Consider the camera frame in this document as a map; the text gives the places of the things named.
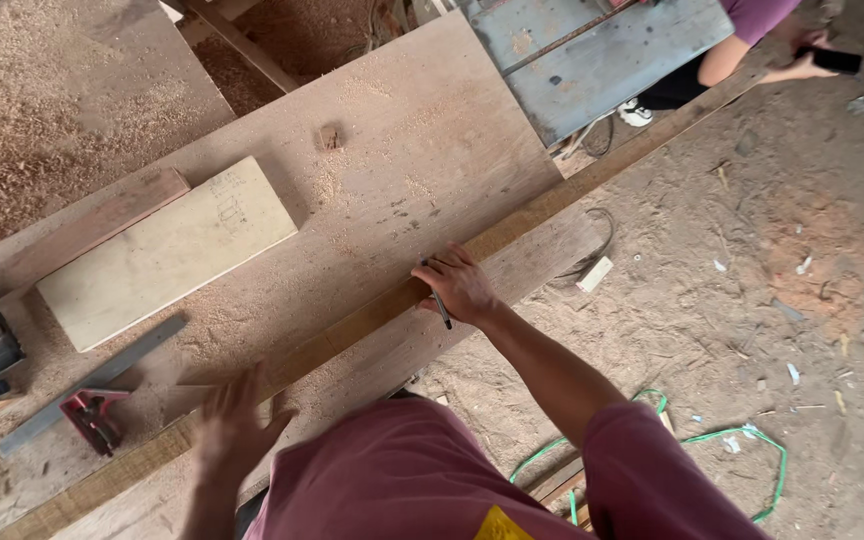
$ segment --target hand holding pen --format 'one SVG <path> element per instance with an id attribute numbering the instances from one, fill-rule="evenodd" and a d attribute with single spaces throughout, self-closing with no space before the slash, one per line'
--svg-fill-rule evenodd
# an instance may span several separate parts
<path id="1" fill-rule="evenodd" d="M 505 303 L 465 247 L 456 242 L 447 246 L 447 251 L 424 259 L 412 269 L 412 275 L 426 282 L 434 295 L 419 306 L 440 313 L 447 328 L 451 328 L 450 316 L 478 328 Z"/>

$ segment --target person holding phone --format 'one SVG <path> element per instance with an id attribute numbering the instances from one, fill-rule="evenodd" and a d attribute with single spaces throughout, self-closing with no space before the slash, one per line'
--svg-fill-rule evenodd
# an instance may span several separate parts
<path id="1" fill-rule="evenodd" d="M 824 30 L 806 30 L 792 11 L 801 0 L 719 0 L 735 26 L 726 37 L 702 55 L 676 69 L 637 97 L 618 105 L 618 117 L 632 127 L 652 121 L 653 111 L 678 109 L 736 71 L 745 55 L 766 34 L 789 44 L 795 54 L 801 47 L 831 49 Z M 777 83 L 836 73 L 815 64 L 809 52 L 782 67 L 773 67 L 759 82 Z"/>

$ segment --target white power strip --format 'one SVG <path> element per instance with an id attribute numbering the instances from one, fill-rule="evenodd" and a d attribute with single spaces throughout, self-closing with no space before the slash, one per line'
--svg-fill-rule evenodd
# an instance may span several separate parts
<path id="1" fill-rule="evenodd" d="M 606 277 L 606 274 L 612 270 L 612 267 L 613 263 L 607 256 L 600 256 L 595 261 L 595 264 L 592 264 L 588 270 L 582 273 L 579 280 L 575 282 L 575 287 L 579 288 L 582 292 L 593 292 L 593 289 L 599 285 L 602 278 Z"/>

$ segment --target white sneaker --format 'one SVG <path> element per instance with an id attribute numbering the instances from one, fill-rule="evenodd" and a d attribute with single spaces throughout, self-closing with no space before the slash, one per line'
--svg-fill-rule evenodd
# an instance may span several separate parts
<path id="1" fill-rule="evenodd" d="M 633 128 L 642 128 L 652 121 L 652 110 L 639 106 L 639 98 L 633 97 L 629 101 L 618 105 L 616 109 L 618 117 Z"/>

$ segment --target t-shirt sleeve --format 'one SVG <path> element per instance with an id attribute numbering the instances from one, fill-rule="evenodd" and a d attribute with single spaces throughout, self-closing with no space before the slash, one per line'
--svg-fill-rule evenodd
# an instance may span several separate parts
<path id="1" fill-rule="evenodd" d="M 610 405 L 585 428 L 588 514 L 602 540 L 765 539 L 643 403 Z"/>
<path id="2" fill-rule="evenodd" d="M 728 9 L 728 18 L 735 25 L 739 40 L 755 45 L 783 19 L 792 13 L 801 0 L 737 0 Z"/>

